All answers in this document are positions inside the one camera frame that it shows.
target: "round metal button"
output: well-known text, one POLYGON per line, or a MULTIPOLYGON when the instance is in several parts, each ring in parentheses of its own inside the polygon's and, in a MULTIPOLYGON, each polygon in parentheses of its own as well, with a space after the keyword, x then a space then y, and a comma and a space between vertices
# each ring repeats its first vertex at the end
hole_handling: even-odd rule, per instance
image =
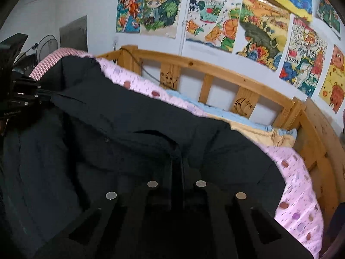
POLYGON ((147 183, 147 186, 149 186, 150 188, 156 188, 158 186, 158 182, 152 180, 147 183))
POLYGON ((247 195, 243 192, 238 192, 236 194, 236 198, 238 198, 239 200, 245 200, 247 198, 247 195))
POLYGON ((195 184, 200 188, 203 188, 206 186, 206 182, 204 180, 199 180, 195 184))
POLYGON ((117 197, 117 194, 115 192, 109 192, 106 194, 106 197, 108 200, 113 200, 117 197))

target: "wooden headboard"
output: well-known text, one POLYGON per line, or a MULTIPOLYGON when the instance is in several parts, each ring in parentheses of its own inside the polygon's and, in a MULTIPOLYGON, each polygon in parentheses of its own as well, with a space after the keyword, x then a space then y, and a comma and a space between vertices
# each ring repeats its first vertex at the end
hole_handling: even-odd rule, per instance
POLYGON ((229 111, 246 118, 250 118, 260 96, 279 104, 282 109, 274 120, 273 126, 287 130, 298 129, 294 148, 305 160, 309 171, 318 168, 320 172, 321 195, 318 200, 323 211, 325 225, 328 225, 339 204, 336 180, 326 147, 316 127, 308 118, 305 112, 306 105, 303 102, 297 98, 290 99, 270 87, 234 71, 178 55, 139 50, 137 46, 123 46, 118 51, 105 53, 98 57, 116 60, 118 65, 139 75, 141 75, 140 64, 143 60, 160 62, 160 85, 170 87, 173 90, 178 88, 181 68, 199 71, 204 74, 199 95, 199 102, 202 103, 207 102, 212 81, 215 77, 236 84, 239 86, 239 90, 229 111))

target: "light blue fabric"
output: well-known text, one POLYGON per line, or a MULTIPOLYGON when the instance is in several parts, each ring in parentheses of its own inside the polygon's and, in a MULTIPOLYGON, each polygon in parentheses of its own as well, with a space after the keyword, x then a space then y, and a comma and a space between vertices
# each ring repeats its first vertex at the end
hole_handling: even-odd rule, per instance
MULTIPOLYGON (((193 100, 187 96, 184 96, 175 90, 167 90, 166 92, 171 96, 176 96, 178 98, 181 98, 187 102, 194 104, 195 106, 197 106, 201 110, 205 111, 206 113, 209 113, 209 114, 212 114, 212 115, 215 115, 218 117, 222 117, 222 118, 234 121, 234 122, 242 123, 244 125, 255 128, 256 130, 263 130, 263 131, 273 130, 273 127, 271 125, 267 126, 267 125, 263 125, 261 123, 254 123, 254 122, 250 121, 249 119, 240 116, 239 114, 224 111, 224 110, 217 108, 217 107, 205 105, 205 104, 200 103, 198 101, 195 101, 195 100, 193 100)), ((297 138, 297 130, 295 128, 292 130, 278 129, 278 133, 279 133, 279 135, 289 134, 292 137, 294 137, 295 139, 297 138)))

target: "black cloth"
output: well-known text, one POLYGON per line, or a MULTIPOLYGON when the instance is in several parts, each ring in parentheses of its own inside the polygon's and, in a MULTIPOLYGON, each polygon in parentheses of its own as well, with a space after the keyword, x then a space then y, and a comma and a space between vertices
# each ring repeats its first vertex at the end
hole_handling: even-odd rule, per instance
POLYGON ((40 85, 56 92, 51 106, 10 120, 0 183, 12 238, 25 256, 107 192, 159 182, 172 159, 186 159, 222 190, 246 192, 274 216, 284 180, 228 123, 113 84, 92 58, 62 58, 40 85))

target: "beige fabric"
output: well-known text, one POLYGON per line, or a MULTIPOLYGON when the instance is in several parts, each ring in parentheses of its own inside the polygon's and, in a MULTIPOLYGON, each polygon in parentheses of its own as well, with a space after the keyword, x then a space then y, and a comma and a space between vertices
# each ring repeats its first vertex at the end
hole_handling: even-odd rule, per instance
POLYGON ((292 147, 295 144, 293 136, 285 134, 279 135, 278 130, 264 131, 246 126, 242 123, 234 122, 222 117, 218 117, 212 114, 207 114, 208 117, 222 120, 230 124, 232 130, 237 130, 242 133, 249 140, 257 143, 264 144, 266 146, 279 146, 279 147, 292 147))

